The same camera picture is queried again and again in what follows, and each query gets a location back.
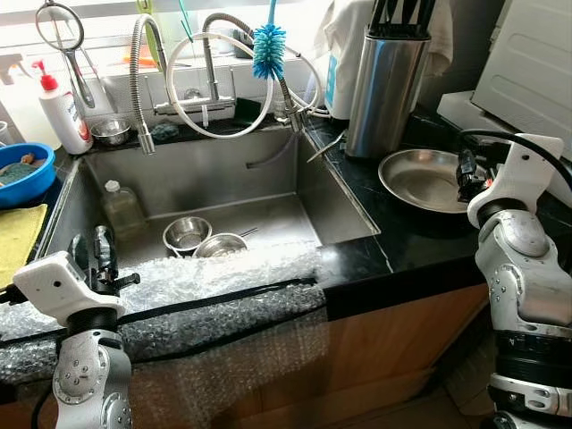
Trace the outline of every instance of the white bottle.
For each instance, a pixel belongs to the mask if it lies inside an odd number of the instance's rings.
[[[103,206],[117,239],[132,237],[147,226],[135,192],[118,181],[107,181],[105,190]]]
[[[46,74],[41,61],[33,65],[42,71],[40,83],[44,91],[39,96],[39,103],[63,147],[72,155],[87,152],[93,145],[93,139],[88,125],[80,117],[73,94],[64,91],[52,75]]]

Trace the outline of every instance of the black cable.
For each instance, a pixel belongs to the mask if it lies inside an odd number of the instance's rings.
[[[46,390],[42,393],[42,396],[39,397],[38,403],[34,407],[34,411],[32,411],[32,422],[31,422],[31,429],[39,429],[39,413],[44,406],[44,403],[47,400],[47,397],[50,396],[52,392],[52,384],[50,383]]]
[[[572,191],[572,174],[566,169],[566,167],[560,162],[560,160],[551,154],[548,150],[543,147],[538,146],[536,143],[525,139],[524,137],[517,136],[506,131],[493,131],[493,130],[463,130],[458,136],[457,140],[463,139],[465,136],[486,136],[486,137],[496,137],[499,139],[505,139],[517,143],[520,146],[524,146],[527,149],[532,150],[537,155],[544,158],[546,161],[552,164],[554,169],[562,176],[562,179],[566,182],[570,191]]]

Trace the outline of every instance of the red pump cap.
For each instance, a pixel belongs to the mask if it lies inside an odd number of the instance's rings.
[[[51,74],[46,74],[46,69],[44,68],[44,62],[42,60],[32,63],[32,67],[38,67],[42,71],[42,78],[40,83],[42,88],[46,91],[51,91],[57,88],[57,80]]]

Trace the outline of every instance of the plastic bottle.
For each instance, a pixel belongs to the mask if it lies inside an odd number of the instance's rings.
[[[119,240],[129,238],[147,226],[135,193],[119,185],[118,181],[105,184],[103,206],[107,218]]]
[[[68,153],[77,155],[87,152],[93,145],[93,139],[88,125],[80,117],[73,94],[64,91],[52,75],[46,74],[41,61],[33,63],[32,66],[42,71],[40,83],[44,91],[40,93],[39,103],[52,124],[55,135],[62,141]]]
[[[0,82],[0,102],[24,141],[44,143],[56,150],[62,143],[39,103],[39,90],[41,88],[31,77],[4,75]]]

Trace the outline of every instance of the bubble wrap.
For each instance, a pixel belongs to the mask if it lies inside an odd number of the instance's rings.
[[[0,347],[0,380],[19,384],[51,378],[56,361],[55,338]]]
[[[319,286],[280,290],[210,307],[158,315],[120,326],[125,350],[134,362],[184,353],[249,328],[281,321],[323,307]],[[55,340],[0,344],[0,382],[19,384],[49,378],[55,368]]]
[[[312,242],[257,248],[227,257],[154,259],[123,268],[120,276],[139,273],[141,284],[122,290],[127,314],[192,301],[264,284],[308,277],[320,269]],[[60,329],[55,319],[29,302],[0,306],[0,340],[8,341]]]
[[[168,361],[136,364],[130,383],[134,427],[207,429],[212,419],[254,389],[298,371],[328,350],[324,308],[206,352]],[[42,383],[18,389],[20,403],[33,407]],[[53,427],[53,403],[41,422]]]
[[[282,290],[196,308],[120,327],[125,351],[136,359],[183,353],[253,326],[284,320],[325,303],[321,288],[289,286]]]

